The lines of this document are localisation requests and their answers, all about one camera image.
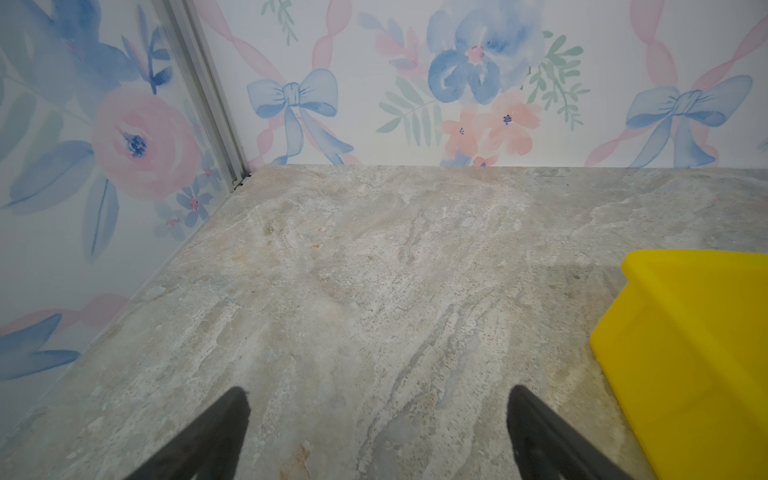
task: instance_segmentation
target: gray marble surface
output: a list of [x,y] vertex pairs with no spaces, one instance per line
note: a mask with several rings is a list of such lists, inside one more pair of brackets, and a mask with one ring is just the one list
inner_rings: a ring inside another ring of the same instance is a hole
[[588,345],[631,250],[768,252],[768,171],[265,167],[0,452],[122,478],[230,386],[238,478],[518,478],[524,383],[653,478]]

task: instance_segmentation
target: pink rose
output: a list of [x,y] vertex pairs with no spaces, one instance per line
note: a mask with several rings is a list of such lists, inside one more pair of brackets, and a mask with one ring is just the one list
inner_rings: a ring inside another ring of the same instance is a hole
[[115,187],[141,200],[189,187],[200,169],[200,150],[184,116],[157,96],[128,87],[101,102],[93,148]]

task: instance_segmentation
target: bow ribbon tail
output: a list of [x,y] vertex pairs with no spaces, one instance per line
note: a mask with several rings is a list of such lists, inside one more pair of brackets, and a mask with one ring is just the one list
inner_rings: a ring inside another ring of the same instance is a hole
[[664,146],[670,139],[670,132],[672,131],[672,117],[669,116],[661,121],[654,132],[650,134],[648,141],[645,142],[645,146],[637,158],[634,159],[632,168],[645,167],[659,156]]
[[325,155],[334,165],[344,165],[344,162],[341,160],[341,154],[349,153],[352,151],[353,146],[345,144],[338,138],[323,130],[317,124],[317,122],[315,122],[315,120],[310,117],[306,109],[300,108],[299,112],[301,113],[301,119],[306,125],[306,129],[310,135],[312,135],[312,138],[317,143],[320,151],[323,152],[323,155]]
[[677,133],[674,139],[674,167],[691,168],[711,164],[715,157],[699,147],[694,140],[694,134],[690,131],[690,121],[683,117],[677,125]]
[[301,152],[304,146],[304,132],[301,129],[299,119],[296,118],[296,114],[293,113],[291,107],[286,107],[285,113],[286,122],[286,140],[288,143],[286,154],[282,157],[278,157],[272,161],[273,164],[285,165],[288,163],[288,159],[295,157]]

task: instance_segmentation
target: floral wall panel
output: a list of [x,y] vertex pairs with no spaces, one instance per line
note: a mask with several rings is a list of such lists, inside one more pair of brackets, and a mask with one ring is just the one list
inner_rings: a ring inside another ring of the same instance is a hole
[[252,167],[768,167],[768,4],[195,0]]
[[5,0],[0,51],[1,441],[228,190],[149,4]]

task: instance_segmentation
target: yellow bin side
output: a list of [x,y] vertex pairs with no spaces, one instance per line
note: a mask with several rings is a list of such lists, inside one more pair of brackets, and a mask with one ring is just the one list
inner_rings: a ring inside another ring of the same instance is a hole
[[590,344],[659,478],[768,477],[768,256],[645,250]]

